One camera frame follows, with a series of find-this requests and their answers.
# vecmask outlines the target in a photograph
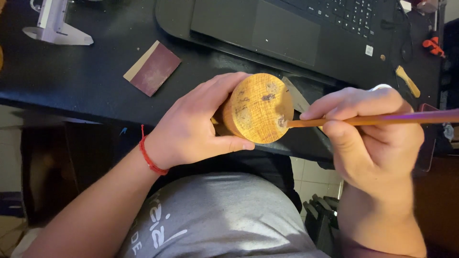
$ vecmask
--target touchpad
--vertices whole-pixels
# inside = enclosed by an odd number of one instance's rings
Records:
[[[252,44],[314,66],[320,25],[260,0]]]

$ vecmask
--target gray t-shirt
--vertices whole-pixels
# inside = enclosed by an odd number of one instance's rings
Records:
[[[328,258],[276,186],[245,173],[177,180],[148,198],[117,257]]]

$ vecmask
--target red bracelet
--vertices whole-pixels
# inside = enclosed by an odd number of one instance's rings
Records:
[[[140,151],[142,152],[142,155],[144,156],[144,159],[146,161],[146,163],[148,164],[148,166],[150,167],[151,170],[155,171],[156,173],[160,174],[160,175],[166,175],[169,171],[169,169],[160,169],[158,168],[154,163],[153,161],[151,161],[151,159],[148,157],[146,151],[145,151],[145,138],[146,136],[144,135],[144,132],[143,132],[143,127],[144,125],[142,125],[142,139],[140,140],[140,143],[139,143],[139,148],[140,148]]]

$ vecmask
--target laptop keyboard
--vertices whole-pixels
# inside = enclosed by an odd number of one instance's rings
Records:
[[[373,42],[371,29],[376,0],[282,0]]]

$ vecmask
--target laptop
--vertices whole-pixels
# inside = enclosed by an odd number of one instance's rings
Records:
[[[393,77],[396,0],[196,0],[191,31],[371,89]]]

